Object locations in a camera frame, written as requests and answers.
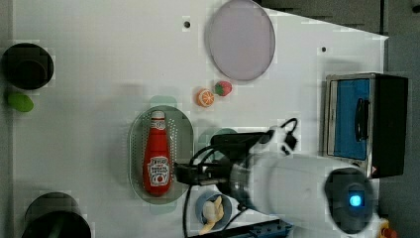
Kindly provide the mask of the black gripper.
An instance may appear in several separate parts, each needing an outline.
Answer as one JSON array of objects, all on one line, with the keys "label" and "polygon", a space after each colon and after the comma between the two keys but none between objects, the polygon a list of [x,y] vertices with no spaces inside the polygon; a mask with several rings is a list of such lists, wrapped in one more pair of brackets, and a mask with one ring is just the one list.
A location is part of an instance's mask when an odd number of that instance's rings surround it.
[{"label": "black gripper", "polygon": [[174,164],[176,180],[188,185],[216,185],[222,193],[232,195],[233,171],[249,166],[251,148],[263,137],[264,132],[215,135],[189,163]]}]

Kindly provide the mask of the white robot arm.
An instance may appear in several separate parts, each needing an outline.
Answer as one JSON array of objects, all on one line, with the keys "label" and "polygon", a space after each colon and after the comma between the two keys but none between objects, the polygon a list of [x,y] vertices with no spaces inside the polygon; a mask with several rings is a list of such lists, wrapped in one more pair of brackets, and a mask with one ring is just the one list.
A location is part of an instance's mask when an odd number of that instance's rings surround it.
[{"label": "white robot arm", "polygon": [[275,215],[326,238],[378,238],[383,220],[374,188],[358,167],[294,153],[275,143],[279,131],[215,135],[188,163],[174,165],[176,180],[216,185],[242,207]]}]

